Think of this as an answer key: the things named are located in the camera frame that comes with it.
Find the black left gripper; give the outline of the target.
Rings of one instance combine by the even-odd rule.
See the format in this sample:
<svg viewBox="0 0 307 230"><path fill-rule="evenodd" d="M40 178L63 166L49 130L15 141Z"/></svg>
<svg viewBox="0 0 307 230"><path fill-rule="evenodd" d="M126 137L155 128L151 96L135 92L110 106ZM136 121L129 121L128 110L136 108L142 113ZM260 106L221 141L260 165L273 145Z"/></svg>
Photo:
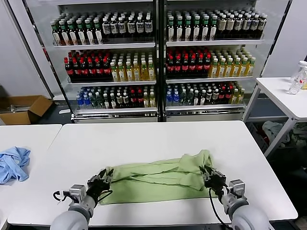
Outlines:
<svg viewBox="0 0 307 230"><path fill-rule="evenodd" d="M93 199L98 199L104 191L108 191L110 189L113 171L114 169L103 169L98 174L92 176L87 181L87 195Z"/></svg>

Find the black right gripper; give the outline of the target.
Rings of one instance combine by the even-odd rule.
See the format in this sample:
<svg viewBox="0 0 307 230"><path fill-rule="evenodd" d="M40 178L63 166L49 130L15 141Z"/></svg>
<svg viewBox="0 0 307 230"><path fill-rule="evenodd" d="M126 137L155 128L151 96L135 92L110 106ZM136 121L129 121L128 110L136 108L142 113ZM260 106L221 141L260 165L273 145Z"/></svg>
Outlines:
<svg viewBox="0 0 307 230"><path fill-rule="evenodd" d="M223 195L223 188L227 187L226 176L209 166L199 166L199 169L204 180L205 187L211 188L218 196Z"/></svg>

